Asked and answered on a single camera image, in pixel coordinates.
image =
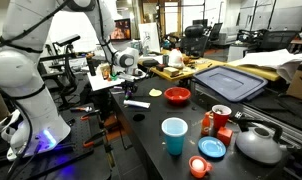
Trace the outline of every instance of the black table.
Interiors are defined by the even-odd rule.
[[[93,104],[87,104],[84,106],[91,106],[94,107]],[[85,113],[71,113],[69,110],[61,112],[61,115],[65,120],[68,120],[70,118],[74,118],[76,120],[76,123],[81,123],[80,117],[84,115]],[[90,125],[90,131],[91,134],[95,134],[100,132],[99,124],[98,124],[98,117],[97,116],[91,116],[89,120]],[[50,159],[49,155],[44,156],[45,161],[46,159]],[[34,168],[37,166],[37,164],[43,164],[45,162],[39,162],[38,159],[34,159],[32,163],[30,163],[27,168]],[[10,167],[11,164],[8,164],[2,168]],[[6,176],[6,171],[2,171],[0,169],[0,179],[3,179]],[[64,166],[63,168],[57,169],[55,171],[52,171],[40,178],[37,179],[68,179],[68,180],[76,180],[76,179],[101,179],[106,180],[111,177],[111,168],[107,159],[106,151],[104,146],[98,146],[94,148],[93,153],[89,154],[88,156],[85,156],[83,159],[76,160],[75,162],[72,162],[71,164]]]
[[[191,100],[188,100],[185,106],[176,107],[169,104],[163,94],[160,97],[148,95],[152,88],[164,92],[167,88],[172,87],[173,84],[166,80],[155,77],[144,80],[138,85],[139,89],[133,95],[132,100],[151,103],[149,109],[125,107],[123,94],[114,94],[113,100],[117,118],[128,133],[149,179],[194,179],[190,173],[188,161],[195,155],[203,156],[213,165],[213,171],[206,175],[206,179],[268,179],[271,174],[280,169],[264,167],[241,154],[234,145],[240,129],[231,123],[228,123],[227,127],[232,129],[234,134],[224,158],[206,157],[200,152],[197,144],[201,138],[201,121],[206,109],[199,107]],[[140,122],[134,121],[133,116],[136,114],[144,114],[145,119]],[[182,118],[189,126],[182,154],[177,157],[171,156],[167,152],[161,130],[161,123],[169,117]]]

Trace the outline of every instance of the blue light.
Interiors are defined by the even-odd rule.
[[[57,143],[57,141],[53,138],[53,136],[50,134],[48,130],[43,130],[43,134],[50,141],[50,146],[54,146]]]

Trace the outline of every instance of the floor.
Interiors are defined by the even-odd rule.
[[[228,48],[224,49],[210,49],[204,53],[204,58],[213,59],[225,62],[227,61]],[[76,94],[80,94],[84,85],[87,83],[87,79],[85,76],[78,75],[80,78],[78,89],[75,92]],[[72,101],[78,101],[79,97],[77,96]],[[108,120],[106,120],[106,126],[117,123],[116,120],[111,115]],[[120,127],[113,128],[109,130],[107,137],[111,142],[113,147],[113,155],[116,163],[116,170],[113,171],[111,179],[115,180],[146,180],[147,174],[146,171],[139,160],[137,153],[134,148],[130,148],[125,150],[121,141],[120,136]],[[125,145],[131,144],[130,139],[126,135],[123,128],[121,128],[121,132],[123,135],[123,140]]]

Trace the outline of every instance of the red bowl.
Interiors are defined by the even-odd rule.
[[[173,104],[181,104],[191,96],[191,92],[186,88],[172,87],[164,92],[164,96]]]

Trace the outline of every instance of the blue plastic cup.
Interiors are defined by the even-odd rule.
[[[168,118],[162,122],[162,131],[165,134],[167,150],[172,155],[182,153],[185,133],[188,131],[188,124],[176,117]]]

